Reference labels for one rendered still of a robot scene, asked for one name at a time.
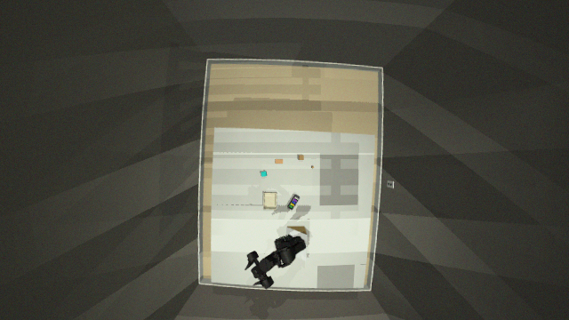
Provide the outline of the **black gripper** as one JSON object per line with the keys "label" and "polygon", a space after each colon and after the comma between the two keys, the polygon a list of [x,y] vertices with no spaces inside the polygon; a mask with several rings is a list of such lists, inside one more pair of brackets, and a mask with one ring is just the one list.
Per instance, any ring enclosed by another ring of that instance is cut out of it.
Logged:
{"label": "black gripper", "polygon": [[[245,268],[244,270],[248,269],[248,268],[249,268],[252,264],[254,264],[254,263],[255,263],[256,265],[259,264],[259,262],[258,262],[258,260],[257,260],[257,258],[259,258],[259,256],[258,256],[258,254],[257,254],[256,251],[250,252],[250,253],[247,255],[247,258],[248,258],[248,264],[247,264],[247,266],[246,266],[246,268]],[[268,277],[267,274],[265,274],[265,276],[266,276],[266,277],[264,277],[261,281],[256,282],[255,284],[253,284],[253,286],[258,285],[258,284],[261,284],[263,287],[265,287],[265,289],[268,289],[268,288],[274,283],[274,280],[273,280],[273,278],[271,278],[271,276]]]}

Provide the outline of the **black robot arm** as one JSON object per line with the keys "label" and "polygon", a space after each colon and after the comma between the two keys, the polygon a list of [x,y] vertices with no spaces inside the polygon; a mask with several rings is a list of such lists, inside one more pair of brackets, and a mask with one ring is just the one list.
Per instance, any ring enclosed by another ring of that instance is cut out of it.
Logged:
{"label": "black robot arm", "polygon": [[[276,239],[274,243],[276,251],[260,260],[260,263],[251,269],[254,278],[258,278],[260,281],[266,277],[265,274],[274,266],[277,265],[278,268],[283,268],[291,265],[293,261],[296,260],[297,253],[306,249],[305,242],[300,236],[283,236]],[[281,260],[283,264],[281,263]]]}

